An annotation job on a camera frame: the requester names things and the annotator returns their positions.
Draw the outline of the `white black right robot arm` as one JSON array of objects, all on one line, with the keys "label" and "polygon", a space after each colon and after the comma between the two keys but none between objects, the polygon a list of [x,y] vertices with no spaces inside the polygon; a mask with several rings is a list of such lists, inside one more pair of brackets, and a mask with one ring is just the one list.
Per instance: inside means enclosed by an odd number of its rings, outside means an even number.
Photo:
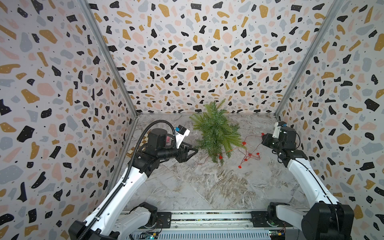
[{"label": "white black right robot arm", "polygon": [[354,220],[354,211],[331,194],[310,165],[306,154],[299,150],[295,129],[280,121],[274,132],[262,136],[262,144],[276,154],[293,174],[302,188],[310,209],[299,211],[289,204],[271,202],[267,221],[270,225],[282,221],[299,229],[307,240],[348,240]]}]

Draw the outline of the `metal base rail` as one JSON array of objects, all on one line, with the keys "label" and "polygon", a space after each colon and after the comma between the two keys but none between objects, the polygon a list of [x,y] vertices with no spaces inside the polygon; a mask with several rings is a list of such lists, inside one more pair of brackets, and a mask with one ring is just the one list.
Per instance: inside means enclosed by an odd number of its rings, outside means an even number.
[{"label": "metal base rail", "polygon": [[140,228],[127,240],[303,240],[303,233],[266,210],[196,210],[158,213],[158,226]]}]

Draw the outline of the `metal corner post right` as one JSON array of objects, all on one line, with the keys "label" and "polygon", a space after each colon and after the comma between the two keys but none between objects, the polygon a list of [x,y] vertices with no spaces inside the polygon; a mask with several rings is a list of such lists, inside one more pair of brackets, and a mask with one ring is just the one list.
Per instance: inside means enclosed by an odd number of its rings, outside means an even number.
[{"label": "metal corner post right", "polygon": [[328,31],[330,25],[332,24],[333,20],[337,16],[337,13],[341,9],[343,5],[342,0],[334,0],[327,12],[326,18],[324,19],[322,25],[319,28],[318,33],[316,34],[313,42],[311,43],[306,55],[304,56],[302,62],[299,64],[298,70],[296,71],[293,80],[287,87],[287,91],[285,92],[281,102],[278,105],[278,108],[276,112],[274,113],[275,119],[279,120],[279,115],[282,113],[285,104],[288,102],[289,97],[291,93],[294,91],[295,86],[298,84],[301,76],[303,75],[307,65],[309,64],[310,60],[314,57],[315,53],[317,52],[317,48],[320,46],[320,43],[322,42],[322,39],[326,32]]}]

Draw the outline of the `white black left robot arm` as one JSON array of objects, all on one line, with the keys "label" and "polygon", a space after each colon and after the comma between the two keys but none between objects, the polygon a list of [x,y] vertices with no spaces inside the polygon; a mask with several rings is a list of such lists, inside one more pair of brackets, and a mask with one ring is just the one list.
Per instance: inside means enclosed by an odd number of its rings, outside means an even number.
[{"label": "white black left robot arm", "polygon": [[198,149],[184,142],[190,130],[183,126],[168,133],[164,129],[145,129],[142,136],[147,140],[138,141],[132,159],[123,175],[102,203],[83,221],[75,221],[69,228],[72,240],[126,240],[132,234],[145,228],[166,228],[160,221],[157,207],[143,202],[128,214],[122,212],[137,190],[145,183],[161,163],[171,159],[187,162],[198,153]]}]

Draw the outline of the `metal corner post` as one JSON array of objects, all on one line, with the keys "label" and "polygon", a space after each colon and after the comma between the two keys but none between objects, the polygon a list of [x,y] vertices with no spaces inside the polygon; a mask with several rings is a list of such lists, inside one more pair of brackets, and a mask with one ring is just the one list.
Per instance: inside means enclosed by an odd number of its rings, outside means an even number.
[{"label": "metal corner post", "polygon": [[103,35],[102,35],[100,28],[97,24],[97,21],[94,18],[94,15],[91,11],[91,8],[89,7],[89,3],[88,3],[88,1],[83,1],[83,0],[78,0],[78,3],[80,5],[80,9],[82,10],[82,12],[85,16],[87,23],[89,24],[89,28],[93,32],[93,34],[95,36],[95,40],[98,43],[99,48],[100,48],[103,56],[106,59],[107,65],[109,66],[110,70],[112,71],[112,74],[113,74],[115,80],[117,81],[117,85],[121,89],[122,95],[123,95],[123,97],[127,103],[127,108],[129,109],[129,113],[131,114],[131,116],[134,119],[136,119],[138,117],[137,112],[136,112],[134,105],[131,101],[129,93],[125,87],[125,84],[122,81],[122,77],[120,76],[120,74],[118,72],[117,66],[116,66],[116,64],[115,64],[115,62],[114,62],[114,60],[110,54],[108,45],[105,43]]},{"label": "metal corner post", "polygon": [[307,65],[309,64],[310,60],[314,57],[315,53],[317,52],[317,48],[320,46],[320,43],[322,42],[322,39],[326,32],[328,31],[330,25],[332,24],[333,20],[337,16],[337,13],[341,9],[343,5],[342,0],[334,0],[327,12],[326,18],[324,19],[322,25],[319,28],[318,33],[316,34],[313,42],[311,43],[306,55],[304,56],[302,62],[299,64],[298,70],[296,71],[293,80],[287,87],[287,91],[285,92],[281,102],[278,105],[278,108],[276,112],[274,113],[275,119],[279,120],[279,115],[282,113],[285,104],[288,102],[289,97],[291,93],[294,91],[295,86],[298,84],[301,76],[303,75]]}]

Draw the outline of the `small green christmas tree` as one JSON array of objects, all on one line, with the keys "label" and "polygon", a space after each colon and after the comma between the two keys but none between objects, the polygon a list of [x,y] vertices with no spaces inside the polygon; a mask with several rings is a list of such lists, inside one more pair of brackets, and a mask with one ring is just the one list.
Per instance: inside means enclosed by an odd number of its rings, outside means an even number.
[{"label": "small green christmas tree", "polygon": [[244,148],[240,126],[231,122],[223,109],[225,100],[205,105],[205,112],[195,113],[190,119],[193,129],[201,133],[197,147],[204,150],[216,164],[224,164],[224,156],[230,158],[232,151]]}]

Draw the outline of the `metal corner post left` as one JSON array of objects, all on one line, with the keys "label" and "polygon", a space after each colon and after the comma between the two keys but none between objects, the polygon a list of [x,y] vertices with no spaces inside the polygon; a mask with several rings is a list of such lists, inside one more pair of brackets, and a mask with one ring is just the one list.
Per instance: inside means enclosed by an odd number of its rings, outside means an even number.
[{"label": "metal corner post left", "polygon": [[82,10],[82,12],[85,16],[87,23],[89,24],[89,28],[93,32],[93,34],[95,36],[95,40],[98,43],[99,48],[100,48],[103,56],[106,59],[107,65],[109,66],[110,70],[112,71],[112,74],[113,74],[115,80],[117,81],[117,85],[121,89],[122,95],[123,95],[123,97],[127,103],[127,108],[129,109],[129,113],[131,114],[131,116],[134,119],[136,119],[138,117],[137,112],[136,112],[134,105],[131,101],[129,93],[125,87],[125,84],[122,81],[122,77],[120,76],[120,74],[118,72],[117,66],[116,66],[116,64],[115,64],[115,62],[114,62],[114,60],[110,54],[108,45],[105,43],[103,35],[102,35],[100,28],[97,24],[97,21],[94,18],[94,15],[91,11],[91,8],[89,7],[89,3],[88,3],[88,1],[83,1],[83,0],[78,0],[78,3],[80,5],[80,9]]}]

